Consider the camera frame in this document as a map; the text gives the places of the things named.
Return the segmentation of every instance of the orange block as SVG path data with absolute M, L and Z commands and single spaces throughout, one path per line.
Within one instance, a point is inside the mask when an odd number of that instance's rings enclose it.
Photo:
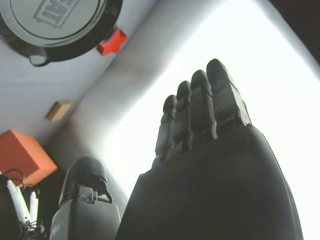
M 58 167 L 32 136 L 17 131 L 7 131 L 0 135 L 0 171 L 18 169 L 24 176 L 24 184 L 36 185 Z M 17 172 L 7 174 L 21 179 Z

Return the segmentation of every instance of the robotic hand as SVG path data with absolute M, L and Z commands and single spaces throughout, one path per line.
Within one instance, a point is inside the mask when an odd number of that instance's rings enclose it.
M 78 160 L 50 240 L 303 239 L 277 160 L 220 61 L 166 99 L 155 153 L 121 223 L 101 163 Z

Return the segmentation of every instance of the red star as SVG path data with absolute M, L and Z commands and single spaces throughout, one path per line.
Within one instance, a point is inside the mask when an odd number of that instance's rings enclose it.
M 97 50 L 103 57 L 109 53 L 119 53 L 122 44 L 127 39 L 128 37 L 118 29 L 108 41 L 100 43 Z

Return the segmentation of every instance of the small rectangular block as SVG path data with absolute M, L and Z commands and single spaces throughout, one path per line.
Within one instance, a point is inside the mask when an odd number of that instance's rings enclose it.
M 61 120 L 66 115 L 71 105 L 72 103 L 70 100 L 56 101 L 50 112 L 47 114 L 46 119 L 50 122 Z

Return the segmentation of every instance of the wooden block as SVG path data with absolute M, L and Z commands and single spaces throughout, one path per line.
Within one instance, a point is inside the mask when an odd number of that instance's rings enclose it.
M 46 119 L 50 122 L 61 120 L 66 115 L 71 105 L 69 100 L 56 101 L 50 112 L 47 114 Z
M 0 171 L 9 169 L 20 170 L 25 176 L 24 184 L 36 185 L 58 167 L 36 139 L 10 130 L 0 136 Z M 21 179 L 17 172 L 8 176 Z

